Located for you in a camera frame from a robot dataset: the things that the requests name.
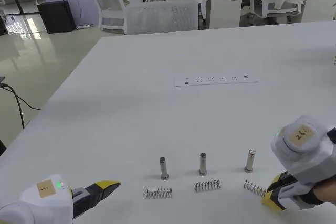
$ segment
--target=desk cabinet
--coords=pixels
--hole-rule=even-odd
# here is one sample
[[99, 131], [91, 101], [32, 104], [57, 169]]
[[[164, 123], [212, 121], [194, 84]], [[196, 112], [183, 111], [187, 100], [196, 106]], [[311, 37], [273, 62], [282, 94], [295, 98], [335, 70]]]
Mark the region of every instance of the desk cabinet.
[[301, 22], [333, 20], [336, 0], [306, 0]]
[[211, 0], [210, 29], [239, 27], [242, 0]]

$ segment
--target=label sticker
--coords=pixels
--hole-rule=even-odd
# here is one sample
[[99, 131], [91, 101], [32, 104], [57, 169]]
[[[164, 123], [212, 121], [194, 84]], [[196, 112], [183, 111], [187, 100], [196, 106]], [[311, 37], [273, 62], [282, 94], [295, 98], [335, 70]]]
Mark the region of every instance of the label sticker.
[[45, 198], [56, 194], [53, 182], [51, 180], [46, 180], [36, 184], [38, 192], [41, 198]]
[[314, 136], [314, 131], [305, 125], [301, 125], [297, 131], [289, 137], [289, 140], [297, 147], [301, 147], [310, 137]]

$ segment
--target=mesh chair back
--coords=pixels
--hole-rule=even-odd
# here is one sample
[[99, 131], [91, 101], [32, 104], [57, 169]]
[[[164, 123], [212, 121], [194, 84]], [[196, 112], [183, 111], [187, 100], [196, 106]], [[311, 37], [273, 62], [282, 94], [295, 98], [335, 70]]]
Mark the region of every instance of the mesh chair back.
[[198, 29], [198, 3], [155, 1], [127, 6], [127, 34], [168, 33]]
[[124, 25], [125, 4], [123, 0], [96, 0], [99, 7], [101, 24], [111, 29]]

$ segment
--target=table surface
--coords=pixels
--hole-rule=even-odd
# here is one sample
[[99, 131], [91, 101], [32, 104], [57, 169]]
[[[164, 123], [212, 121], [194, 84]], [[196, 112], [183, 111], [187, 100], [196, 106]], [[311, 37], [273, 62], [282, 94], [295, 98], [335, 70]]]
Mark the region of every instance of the table surface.
[[[270, 148], [282, 126], [302, 114], [335, 123], [335, 37], [336, 22], [104, 37], [0, 157], [2, 195], [61, 173], [72, 188], [122, 183], [75, 223], [333, 223], [333, 205], [275, 215], [243, 183], [267, 187], [284, 170]], [[245, 73], [259, 82], [173, 84]], [[194, 192], [211, 179], [222, 189]], [[146, 187], [173, 198], [145, 199]]]

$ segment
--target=black cabinet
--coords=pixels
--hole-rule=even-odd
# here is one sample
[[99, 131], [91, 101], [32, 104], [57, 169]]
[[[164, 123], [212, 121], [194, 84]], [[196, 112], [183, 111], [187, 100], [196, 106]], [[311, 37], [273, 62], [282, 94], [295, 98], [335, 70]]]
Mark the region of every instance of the black cabinet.
[[49, 34], [76, 29], [68, 1], [45, 2], [37, 5], [37, 8]]

